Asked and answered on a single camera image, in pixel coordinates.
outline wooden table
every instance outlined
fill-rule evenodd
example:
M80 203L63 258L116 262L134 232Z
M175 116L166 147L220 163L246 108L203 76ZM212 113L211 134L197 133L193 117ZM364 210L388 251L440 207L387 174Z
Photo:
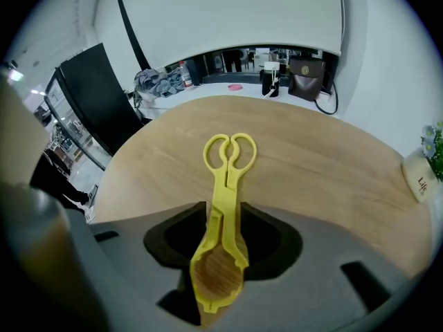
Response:
M251 135L258 149L242 179L239 201L339 224L409 277L427 267L431 217L410 193L401 156L341 120L269 100L202 98L150 122L108 165L97 193L97 221L209 203L214 180L202 159L204 145L217 133L238 132ZM239 166L249 159L249 150L242 148ZM207 325L219 314L205 315Z

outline white ceiling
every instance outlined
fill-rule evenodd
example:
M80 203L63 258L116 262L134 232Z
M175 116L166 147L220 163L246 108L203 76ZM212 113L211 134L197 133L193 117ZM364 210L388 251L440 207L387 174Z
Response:
M54 68L82 51L85 30L93 23L98 0L40 0L23 23L6 53L25 75L16 90L27 98L43 90Z

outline yellow plastic tongs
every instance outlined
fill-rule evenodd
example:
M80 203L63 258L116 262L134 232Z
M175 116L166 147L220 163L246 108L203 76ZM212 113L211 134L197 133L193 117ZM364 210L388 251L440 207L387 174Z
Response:
M240 155L240 146L237 142L238 138L247 139L253 148L251 161L241 169L234 166L235 161ZM209 164L208 154L213 143L220 139L223 140L223 143L219 149L219 156L223 165L216 169ZM232 144L233 146L233 154L227 159L226 151L229 144ZM247 258L240 252L235 243L235 210L237 207L238 181L240 177L252 167L256 155L257 147L254 140L248 134L244 133L234 134L230 138L225 134L217 134L206 143L203 150L203 160L215 177L214 193L210 218L206 224L206 234L191 259L190 275L195 298L203 305L204 311L207 313L216 313L219 307L232 304L242 290L243 283L241 283L238 289L234 290L228 297L219 300L211 300L204 297L195 284L195 264L201 259L203 254L211 251L219 243L220 226L223 223L221 230L221 245L223 246L223 249L234 258L235 265L239 267L241 272L249 266Z

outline brown handbag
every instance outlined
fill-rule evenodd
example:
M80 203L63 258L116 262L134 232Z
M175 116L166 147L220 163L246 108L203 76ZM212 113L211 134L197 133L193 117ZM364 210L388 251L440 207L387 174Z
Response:
M314 101L320 94L325 62L312 57L291 56L289 60L289 94Z

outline gray cloth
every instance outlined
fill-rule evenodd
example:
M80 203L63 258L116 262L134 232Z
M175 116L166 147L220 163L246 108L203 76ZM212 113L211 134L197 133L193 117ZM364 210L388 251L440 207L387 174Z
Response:
M141 93L152 93L155 96L168 97L184 90L180 68L170 73L159 73L155 69L145 69L134 78L136 90Z

